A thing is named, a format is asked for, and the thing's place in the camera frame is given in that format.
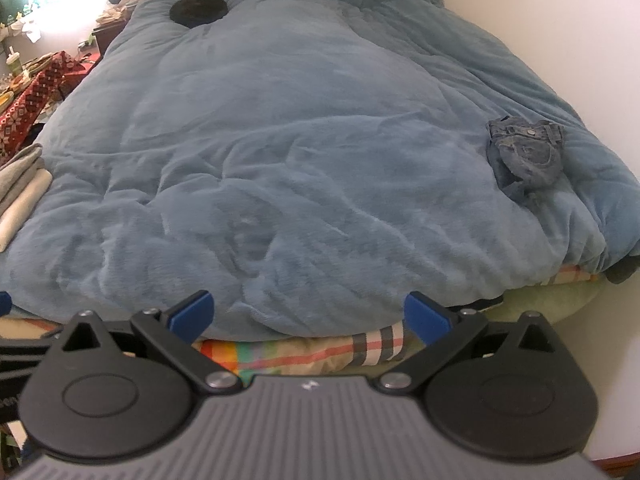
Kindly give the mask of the blue plush blanket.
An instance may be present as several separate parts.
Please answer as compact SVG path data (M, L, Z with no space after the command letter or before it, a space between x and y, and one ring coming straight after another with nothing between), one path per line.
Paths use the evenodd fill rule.
M44 126L53 180L1 270L86 292L183 274L209 281L214 323L295 334L308 285L440 302L638 255L637 178L442 0L224 0L195 28L177 1L142 0ZM521 203L486 157L506 116L564 129L563 173Z

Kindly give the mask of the blue denim shorts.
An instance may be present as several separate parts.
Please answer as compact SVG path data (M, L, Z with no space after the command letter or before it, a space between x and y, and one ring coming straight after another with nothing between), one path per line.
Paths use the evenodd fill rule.
M487 161L510 200L521 203L563 173L564 129L555 122L506 116L488 122L487 130Z

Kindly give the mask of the black round patch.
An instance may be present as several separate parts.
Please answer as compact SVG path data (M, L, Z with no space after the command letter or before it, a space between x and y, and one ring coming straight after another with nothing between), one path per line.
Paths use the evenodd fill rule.
M195 28L216 22L228 12L224 0L179 0L171 6L169 18L186 28Z

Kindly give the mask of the plaid bed sheet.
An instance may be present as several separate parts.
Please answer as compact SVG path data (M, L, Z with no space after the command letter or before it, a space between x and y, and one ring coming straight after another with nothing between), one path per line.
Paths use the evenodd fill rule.
M579 266L562 266L550 278L525 287L482 295L465 288L436 287L437 299L449 310L470 307L498 321L513 321L538 308L558 322L585 307L604 283L602 274ZM29 272L1 270L1 287L15 302L1 323L2 334L39 336L53 330L84 307L111 321L121 321L138 307L166 308L209 281L180 274L127 271L105 287L86 292L74 282L58 284ZM354 292L335 285L308 285L298 292L298 309L310 322L301 333L277 333L253 320L215 322L198 337L195 347L218 358L244 379L255 374L333 373L350 366L375 366L400 360L416 344L402 322L402 302L414 284L390 286L363 278Z

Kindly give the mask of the folded grey clothes stack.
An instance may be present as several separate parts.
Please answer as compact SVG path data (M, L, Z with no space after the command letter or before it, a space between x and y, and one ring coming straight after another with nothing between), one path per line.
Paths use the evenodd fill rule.
M0 252L9 247L52 180L38 143L23 148L1 167Z

